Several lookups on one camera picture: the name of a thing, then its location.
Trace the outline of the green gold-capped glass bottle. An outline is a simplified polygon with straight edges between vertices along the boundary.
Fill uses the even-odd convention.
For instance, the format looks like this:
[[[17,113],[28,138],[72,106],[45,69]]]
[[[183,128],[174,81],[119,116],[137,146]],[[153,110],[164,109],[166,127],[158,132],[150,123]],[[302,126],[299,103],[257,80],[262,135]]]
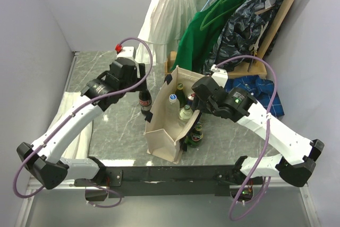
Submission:
[[[180,102],[180,108],[183,108],[186,105],[186,94],[182,83],[177,84],[175,94]]]

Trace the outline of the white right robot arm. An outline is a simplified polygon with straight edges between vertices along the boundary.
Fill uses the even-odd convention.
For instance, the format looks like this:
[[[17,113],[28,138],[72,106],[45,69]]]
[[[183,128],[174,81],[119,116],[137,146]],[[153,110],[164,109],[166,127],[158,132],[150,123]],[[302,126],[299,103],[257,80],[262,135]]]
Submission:
[[[212,77],[203,77],[192,86],[199,100],[198,108],[222,119],[231,120],[257,134],[274,147],[278,154],[269,157],[241,156],[232,171],[237,183],[250,178],[280,177],[295,187],[304,186],[311,177],[324,143],[310,140],[291,130],[267,113],[246,90],[227,92]]]

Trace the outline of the red bull can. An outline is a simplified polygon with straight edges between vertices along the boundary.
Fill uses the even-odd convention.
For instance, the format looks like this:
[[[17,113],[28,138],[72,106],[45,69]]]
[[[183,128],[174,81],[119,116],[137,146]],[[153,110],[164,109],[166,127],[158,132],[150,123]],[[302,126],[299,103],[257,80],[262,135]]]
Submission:
[[[189,93],[187,95],[187,104],[195,110],[197,107],[197,99],[196,99],[196,94],[195,93]]]

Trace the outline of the beige canvas tote bag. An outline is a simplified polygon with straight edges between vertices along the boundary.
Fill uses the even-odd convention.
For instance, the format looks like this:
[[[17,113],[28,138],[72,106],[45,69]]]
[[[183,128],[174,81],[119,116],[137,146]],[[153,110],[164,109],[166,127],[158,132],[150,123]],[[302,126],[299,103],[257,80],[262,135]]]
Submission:
[[[159,93],[154,100],[150,113],[146,116],[144,136],[147,140],[147,153],[178,164],[183,153],[180,140],[194,126],[200,111],[195,110],[193,116],[184,126],[179,124],[179,109],[170,111],[167,105],[169,97],[175,93],[178,83],[182,83],[184,93],[192,93],[191,87],[204,76],[189,70],[176,67],[164,80]]]

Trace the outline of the dark cola bottle red cap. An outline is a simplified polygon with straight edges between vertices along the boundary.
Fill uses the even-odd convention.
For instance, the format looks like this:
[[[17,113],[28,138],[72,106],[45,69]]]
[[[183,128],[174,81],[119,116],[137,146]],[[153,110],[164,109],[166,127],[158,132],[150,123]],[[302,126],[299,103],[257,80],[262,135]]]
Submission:
[[[152,107],[152,97],[148,89],[139,92],[139,104],[141,113],[147,115]]]

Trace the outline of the clear water bottle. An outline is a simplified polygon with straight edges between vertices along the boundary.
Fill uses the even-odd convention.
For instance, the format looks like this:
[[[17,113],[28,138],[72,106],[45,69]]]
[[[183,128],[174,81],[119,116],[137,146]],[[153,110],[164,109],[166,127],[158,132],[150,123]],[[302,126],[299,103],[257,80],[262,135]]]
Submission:
[[[179,119],[180,101],[175,94],[170,94],[166,102],[166,118],[167,122],[173,124]]]

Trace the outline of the clear Chang soda bottle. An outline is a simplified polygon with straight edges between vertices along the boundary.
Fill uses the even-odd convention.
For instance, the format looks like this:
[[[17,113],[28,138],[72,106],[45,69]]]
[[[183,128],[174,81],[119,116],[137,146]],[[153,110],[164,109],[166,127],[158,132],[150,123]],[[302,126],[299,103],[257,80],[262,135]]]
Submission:
[[[178,124],[184,127],[193,115],[193,110],[190,105],[185,105],[179,112]]]

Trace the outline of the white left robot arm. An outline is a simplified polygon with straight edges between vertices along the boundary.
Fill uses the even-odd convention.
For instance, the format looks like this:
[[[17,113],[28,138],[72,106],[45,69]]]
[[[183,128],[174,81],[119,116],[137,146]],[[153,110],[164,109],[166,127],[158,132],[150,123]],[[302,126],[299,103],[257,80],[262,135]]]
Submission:
[[[119,57],[109,70],[89,81],[74,105],[40,138],[21,143],[17,153],[24,167],[48,190],[65,180],[87,179],[101,185],[106,166],[95,157],[68,159],[63,153],[80,132],[96,117],[116,104],[128,91],[146,89],[150,72],[144,64]]]

